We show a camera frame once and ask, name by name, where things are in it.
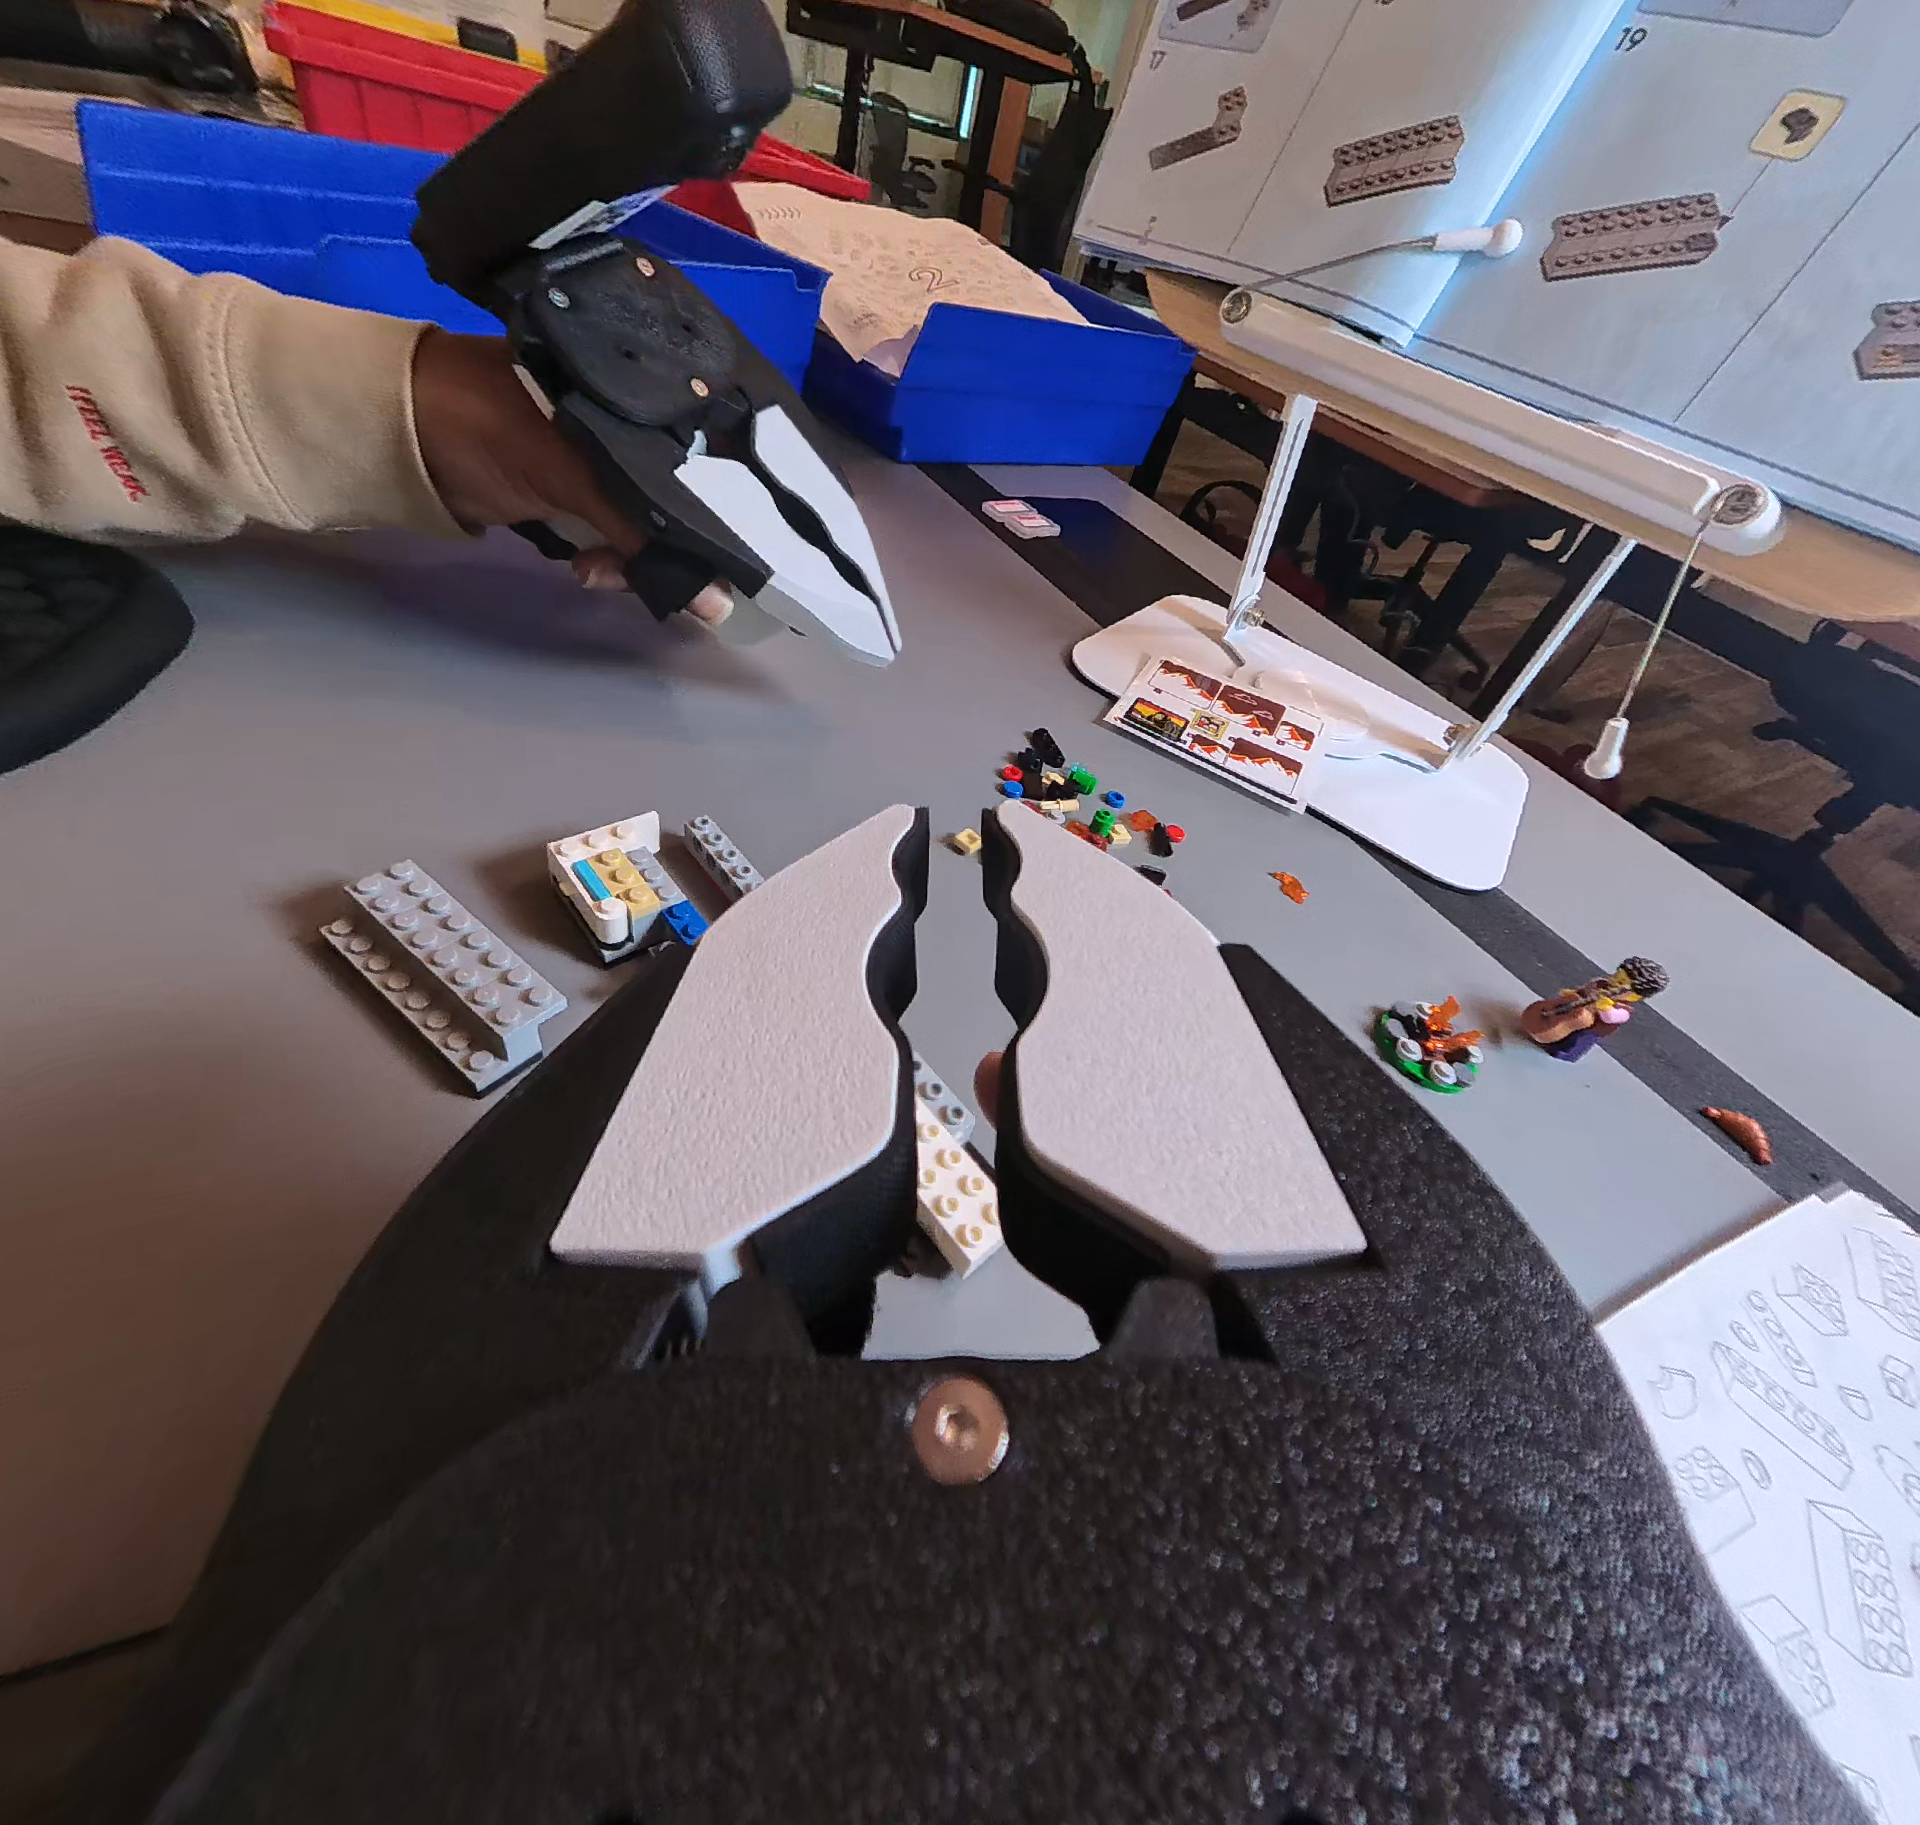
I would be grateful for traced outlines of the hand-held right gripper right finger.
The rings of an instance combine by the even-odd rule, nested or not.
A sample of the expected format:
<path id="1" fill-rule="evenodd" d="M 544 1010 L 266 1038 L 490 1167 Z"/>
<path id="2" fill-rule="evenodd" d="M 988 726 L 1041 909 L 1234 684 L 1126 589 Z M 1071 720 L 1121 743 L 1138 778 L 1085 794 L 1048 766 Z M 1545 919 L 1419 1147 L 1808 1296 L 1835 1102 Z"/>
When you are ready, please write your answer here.
<path id="1" fill-rule="evenodd" d="M 1220 943 L 1030 808 L 983 817 L 994 986 L 1016 1025 L 1000 1163 L 1204 1274 L 1356 1256 L 1364 1230 Z"/>

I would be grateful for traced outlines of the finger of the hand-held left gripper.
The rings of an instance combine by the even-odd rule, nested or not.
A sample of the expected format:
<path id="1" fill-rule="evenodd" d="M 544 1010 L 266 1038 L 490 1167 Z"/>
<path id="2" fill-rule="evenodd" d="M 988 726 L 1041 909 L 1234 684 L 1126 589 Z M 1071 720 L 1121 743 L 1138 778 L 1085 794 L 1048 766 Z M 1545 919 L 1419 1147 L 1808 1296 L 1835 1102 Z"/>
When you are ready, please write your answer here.
<path id="1" fill-rule="evenodd" d="M 895 661 L 898 639 L 879 600 L 783 517 L 749 465 L 696 454 L 676 469 L 676 478 L 766 566 L 757 592 L 763 613 L 795 630 L 825 634 L 852 661 Z"/>
<path id="2" fill-rule="evenodd" d="M 898 654 L 901 625 L 876 546 L 839 470 L 784 406 L 752 414 L 749 448 L 750 469 L 773 492 L 780 515 L 879 602 L 882 623 L 895 630 Z M 815 630 L 800 633 L 832 643 Z"/>

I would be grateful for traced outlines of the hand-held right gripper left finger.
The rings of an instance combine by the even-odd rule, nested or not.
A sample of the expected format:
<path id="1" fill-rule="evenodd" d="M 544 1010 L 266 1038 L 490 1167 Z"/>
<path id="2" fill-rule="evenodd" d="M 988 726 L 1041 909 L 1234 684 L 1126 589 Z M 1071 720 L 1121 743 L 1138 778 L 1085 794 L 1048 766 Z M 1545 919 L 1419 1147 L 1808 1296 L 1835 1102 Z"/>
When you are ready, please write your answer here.
<path id="1" fill-rule="evenodd" d="M 773 1274 L 777 1226 L 860 1173 L 876 1266 L 915 1218 L 901 1012 L 916 990 L 924 807 L 893 805 L 749 893 L 690 955 L 561 1215 L 565 1263 Z"/>

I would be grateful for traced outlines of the grey lego plate assembly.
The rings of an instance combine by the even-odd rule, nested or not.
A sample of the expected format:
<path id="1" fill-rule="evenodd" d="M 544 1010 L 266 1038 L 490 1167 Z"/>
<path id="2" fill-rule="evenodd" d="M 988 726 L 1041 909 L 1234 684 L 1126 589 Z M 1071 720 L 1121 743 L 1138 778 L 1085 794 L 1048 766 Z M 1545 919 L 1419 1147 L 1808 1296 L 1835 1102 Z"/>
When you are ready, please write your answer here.
<path id="1" fill-rule="evenodd" d="M 544 1055 L 569 999 L 411 859 L 344 884 L 348 909 L 318 928 L 332 948 L 472 1093 Z"/>

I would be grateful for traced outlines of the person's left forearm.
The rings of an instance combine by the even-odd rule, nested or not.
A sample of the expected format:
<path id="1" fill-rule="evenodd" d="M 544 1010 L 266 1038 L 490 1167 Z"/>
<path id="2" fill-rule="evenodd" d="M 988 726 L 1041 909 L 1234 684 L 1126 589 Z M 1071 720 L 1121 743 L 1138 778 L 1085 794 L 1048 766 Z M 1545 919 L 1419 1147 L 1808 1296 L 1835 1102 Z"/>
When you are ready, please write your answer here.
<path id="1" fill-rule="evenodd" d="M 455 536 L 416 435 L 422 334 L 122 238 L 4 242 L 3 517 L 74 539 Z"/>

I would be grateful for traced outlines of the lego vehicle chassis build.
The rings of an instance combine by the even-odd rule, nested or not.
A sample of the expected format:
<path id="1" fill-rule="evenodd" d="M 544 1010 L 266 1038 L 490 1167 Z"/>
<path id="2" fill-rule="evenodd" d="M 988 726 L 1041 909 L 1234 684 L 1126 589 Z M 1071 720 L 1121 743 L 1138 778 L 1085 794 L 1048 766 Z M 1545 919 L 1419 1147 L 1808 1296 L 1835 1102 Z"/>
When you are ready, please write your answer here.
<path id="1" fill-rule="evenodd" d="M 763 884 L 746 853 L 703 815 L 684 825 L 683 842 L 729 902 Z M 546 845 L 546 870 L 591 947 L 604 963 L 669 941 L 696 945 L 708 928 L 690 893 L 661 859 L 661 820 L 649 812 L 613 820 Z M 958 1278 L 1004 1245 L 997 1182 L 972 1150 L 977 1119 L 935 1069 L 910 1064 L 919 1135 L 919 1225 L 924 1240 Z"/>

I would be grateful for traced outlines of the lego campfire build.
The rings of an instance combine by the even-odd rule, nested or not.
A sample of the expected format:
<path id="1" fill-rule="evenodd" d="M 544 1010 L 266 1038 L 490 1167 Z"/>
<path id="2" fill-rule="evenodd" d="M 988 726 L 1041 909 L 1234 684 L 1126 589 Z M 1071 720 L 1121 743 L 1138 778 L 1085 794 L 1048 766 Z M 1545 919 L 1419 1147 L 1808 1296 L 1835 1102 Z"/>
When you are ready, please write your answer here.
<path id="1" fill-rule="evenodd" d="M 1428 1093 L 1465 1093 L 1479 1080 L 1485 1051 L 1482 1032 L 1465 1027 L 1460 1012 L 1456 996 L 1382 1006 L 1373 1027 L 1375 1045 L 1403 1076 Z"/>

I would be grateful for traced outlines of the pile of small lego pieces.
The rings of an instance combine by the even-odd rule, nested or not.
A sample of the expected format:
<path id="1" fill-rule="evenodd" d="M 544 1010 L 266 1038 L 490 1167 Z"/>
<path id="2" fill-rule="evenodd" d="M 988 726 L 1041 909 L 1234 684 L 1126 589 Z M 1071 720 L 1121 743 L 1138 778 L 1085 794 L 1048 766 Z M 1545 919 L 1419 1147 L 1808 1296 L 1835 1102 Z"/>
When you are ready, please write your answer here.
<path id="1" fill-rule="evenodd" d="M 1170 859 L 1189 836 L 1183 827 L 1104 786 L 1089 766 L 1071 761 L 1047 729 L 1030 731 L 1024 745 L 1003 763 L 997 791 L 1102 853 L 1140 842 L 1147 862 L 1137 861 L 1134 869 L 1157 884 L 1166 882 L 1166 872 L 1155 859 Z"/>

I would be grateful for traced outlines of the lego sticker sheet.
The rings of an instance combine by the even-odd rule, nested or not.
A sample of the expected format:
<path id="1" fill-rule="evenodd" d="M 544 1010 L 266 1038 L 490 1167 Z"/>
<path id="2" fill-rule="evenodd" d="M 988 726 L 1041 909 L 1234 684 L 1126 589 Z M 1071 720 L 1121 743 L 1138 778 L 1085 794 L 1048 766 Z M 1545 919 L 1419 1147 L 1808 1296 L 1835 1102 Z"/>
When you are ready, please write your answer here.
<path id="1" fill-rule="evenodd" d="M 1170 658 L 1144 661 L 1102 720 L 1291 808 L 1310 803 L 1329 731 L 1319 713 L 1294 700 Z"/>

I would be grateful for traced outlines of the lego minifigure with guitar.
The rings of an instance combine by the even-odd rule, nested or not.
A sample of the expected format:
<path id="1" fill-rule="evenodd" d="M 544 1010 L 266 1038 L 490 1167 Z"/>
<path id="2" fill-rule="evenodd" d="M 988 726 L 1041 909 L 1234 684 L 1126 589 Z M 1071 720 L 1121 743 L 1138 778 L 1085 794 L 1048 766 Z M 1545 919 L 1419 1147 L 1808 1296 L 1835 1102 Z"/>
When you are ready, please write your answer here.
<path id="1" fill-rule="evenodd" d="M 1627 956 L 1616 970 L 1577 988 L 1535 999 L 1525 1006 L 1518 1022 L 1527 1040 L 1549 1051 L 1549 1056 L 1577 1062 L 1621 1030 L 1638 1003 L 1666 988 L 1668 970 L 1634 955 Z"/>

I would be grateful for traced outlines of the lego instruction booklet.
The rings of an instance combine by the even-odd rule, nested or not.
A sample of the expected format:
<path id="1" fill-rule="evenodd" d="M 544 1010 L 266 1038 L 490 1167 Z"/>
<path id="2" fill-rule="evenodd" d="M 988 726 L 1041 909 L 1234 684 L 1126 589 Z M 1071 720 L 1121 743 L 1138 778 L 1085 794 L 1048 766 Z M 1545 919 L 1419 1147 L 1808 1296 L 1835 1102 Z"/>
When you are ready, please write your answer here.
<path id="1" fill-rule="evenodd" d="M 1159 0 L 1077 224 L 1917 548 L 1918 0 Z"/>

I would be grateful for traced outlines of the person's left hand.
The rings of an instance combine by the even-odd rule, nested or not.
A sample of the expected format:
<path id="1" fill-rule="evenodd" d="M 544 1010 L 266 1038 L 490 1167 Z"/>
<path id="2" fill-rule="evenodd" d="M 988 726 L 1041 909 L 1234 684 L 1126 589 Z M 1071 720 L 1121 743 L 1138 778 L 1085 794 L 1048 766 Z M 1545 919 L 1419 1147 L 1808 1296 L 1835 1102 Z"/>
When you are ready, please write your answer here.
<path id="1" fill-rule="evenodd" d="M 575 577 L 588 590 L 626 590 L 625 564 L 647 539 L 538 408 L 504 341 L 425 329 L 412 416 L 426 474 L 460 528 L 588 526 L 598 543 L 575 555 Z"/>

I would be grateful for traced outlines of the blue plastic bin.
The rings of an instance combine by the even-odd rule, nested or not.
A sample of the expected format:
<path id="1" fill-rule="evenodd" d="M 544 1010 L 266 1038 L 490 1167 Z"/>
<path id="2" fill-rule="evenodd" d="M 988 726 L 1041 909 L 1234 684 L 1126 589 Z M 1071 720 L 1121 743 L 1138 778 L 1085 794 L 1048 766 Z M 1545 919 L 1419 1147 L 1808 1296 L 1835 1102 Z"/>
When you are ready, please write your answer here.
<path id="1" fill-rule="evenodd" d="M 898 463 L 1133 469 L 1194 354 L 1124 302 L 1064 276 L 1047 283 L 1081 322 L 935 304 L 901 377 L 820 330 L 804 400 Z"/>
<path id="2" fill-rule="evenodd" d="M 411 241 L 416 192 L 444 157 L 84 100 L 76 113 L 100 234 L 192 275 L 251 276 L 298 298 L 458 333 L 497 319 L 434 283 Z M 804 384 L 827 275 L 669 200 L 619 227 L 665 254 L 792 387 Z"/>

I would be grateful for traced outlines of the red plastic bin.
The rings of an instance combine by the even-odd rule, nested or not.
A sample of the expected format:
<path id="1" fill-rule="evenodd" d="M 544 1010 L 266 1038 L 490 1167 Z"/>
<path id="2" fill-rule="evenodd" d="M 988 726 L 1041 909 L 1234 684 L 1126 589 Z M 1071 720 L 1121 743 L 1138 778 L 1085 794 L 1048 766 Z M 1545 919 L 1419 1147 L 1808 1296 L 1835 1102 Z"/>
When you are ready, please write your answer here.
<path id="1" fill-rule="evenodd" d="M 504 200 L 522 236 L 684 180 L 871 196 L 869 180 L 828 161 L 761 144 L 795 97 L 763 0 L 625 0 L 546 73 L 275 0 L 265 31 L 295 70 L 310 133 L 458 155 L 455 195 Z"/>

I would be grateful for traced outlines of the numbered paper bag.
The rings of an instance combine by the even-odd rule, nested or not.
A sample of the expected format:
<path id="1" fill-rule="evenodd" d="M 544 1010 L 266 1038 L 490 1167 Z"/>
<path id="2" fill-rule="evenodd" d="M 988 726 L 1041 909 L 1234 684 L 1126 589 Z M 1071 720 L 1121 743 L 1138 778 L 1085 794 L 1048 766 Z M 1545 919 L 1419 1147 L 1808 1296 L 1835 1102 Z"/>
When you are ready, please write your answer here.
<path id="1" fill-rule="evenodd" d="M 831 199 L 791 182 L 743 182 L 761 238 L 828 273 L 823 320 L 852 361 L 901 377 L 928 313 L 965 307 L 1085 325 L 1047 276 L 975 229 Z"/>

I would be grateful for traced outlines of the wooden standing desk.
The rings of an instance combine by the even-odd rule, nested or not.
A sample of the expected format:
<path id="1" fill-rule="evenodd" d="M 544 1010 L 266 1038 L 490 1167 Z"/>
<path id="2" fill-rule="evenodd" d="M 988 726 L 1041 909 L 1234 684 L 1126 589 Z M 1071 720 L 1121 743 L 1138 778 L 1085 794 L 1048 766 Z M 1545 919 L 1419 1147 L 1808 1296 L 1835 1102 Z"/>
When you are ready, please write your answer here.
<path id="1" fill-rule="evenodd" d="M 827 42 L 846 59 L 832 159 L 849 173 L 856 168 L 862 111 L 874 98 L 869 84 L 876 63 L 924 70 L 949 59 L 981 70 L 981 103 L 958 165 L 958 218 L 979 227 L 987 196 L 999 195 L 1010 207 L 1006 242 L 1013 254 L 1037 270 L 1058 275 L 1064 269 L 1072 214 L 1114 117 L 1100 103 L 1092 66 L 1075 42 L 1035 44 L 924 0 L 784 0 L 784 27 L 792 37 Z M 1015 180 L 994 173 L 1006 84 L 1069 84 L 1045 149 Z"/>

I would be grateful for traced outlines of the white book stand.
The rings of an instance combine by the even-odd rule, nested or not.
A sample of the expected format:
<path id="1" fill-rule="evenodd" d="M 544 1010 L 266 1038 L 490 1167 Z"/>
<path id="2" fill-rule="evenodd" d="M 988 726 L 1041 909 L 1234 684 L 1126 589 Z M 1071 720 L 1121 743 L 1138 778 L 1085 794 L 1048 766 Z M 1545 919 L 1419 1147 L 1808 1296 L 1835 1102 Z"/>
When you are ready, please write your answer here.
<path id="1" fill-rule="evenodd" d="M 1231 602 L 1162 598 L 1082 639 L 1071 661 L 1108 697 L 1126 692 L 1149 665 L 1173 661 L 1304 705 L 1330 733 L 1308 761 L 1308 808 L 1443 884 L 1501 886 L 1528 780 L 1494 737 L 1636 544 L 1675 558 L 1700 544 L 1709 573 L 1798 613 L 1917 623 L 1914 552 L 1785 512 L 1769 477 L 1558 419 L 1219 281 L 1152 270 L 1149 293 L 1204 373 L 1243 373 L 1260 391 L 1284 395 L 1282 440 Z M 1615 535 L 1597 568 L 1577 579 L 1545 647 L 1518 677 L 1498 682 L 1489 707 L 1474 707 L 1474 722 L 1448 726 L 1437 710 L 1264 627 L 1267 563 L 1321 410 Z"/>

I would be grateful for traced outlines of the black bag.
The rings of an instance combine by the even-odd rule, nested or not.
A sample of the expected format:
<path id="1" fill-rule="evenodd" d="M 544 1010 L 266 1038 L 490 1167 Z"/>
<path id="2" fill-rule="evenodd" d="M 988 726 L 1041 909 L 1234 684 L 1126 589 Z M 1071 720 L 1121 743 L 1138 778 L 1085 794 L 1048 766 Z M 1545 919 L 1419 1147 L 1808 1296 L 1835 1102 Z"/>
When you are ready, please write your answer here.
<path id="1" fill-rule="evenodd" d="M 1045 0 L 937 0 L 940 10 L 1013 37 L 1041 51 L 1081 59 L 1081 42 Z"/>

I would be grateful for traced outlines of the brick print paper bag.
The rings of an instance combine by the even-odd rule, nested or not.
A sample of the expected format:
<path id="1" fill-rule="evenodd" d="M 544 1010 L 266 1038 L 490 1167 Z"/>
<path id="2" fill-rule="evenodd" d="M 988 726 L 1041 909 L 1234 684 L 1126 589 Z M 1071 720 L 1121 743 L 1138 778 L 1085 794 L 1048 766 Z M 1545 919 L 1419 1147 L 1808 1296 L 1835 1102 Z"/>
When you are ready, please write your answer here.
<path id="1" fill-rule="evenodd" d="M 1747 1641 L 1874 1822 L 1918 1819 L 1918 1239 L 1801 1200 L 1599 1336 Z"/>

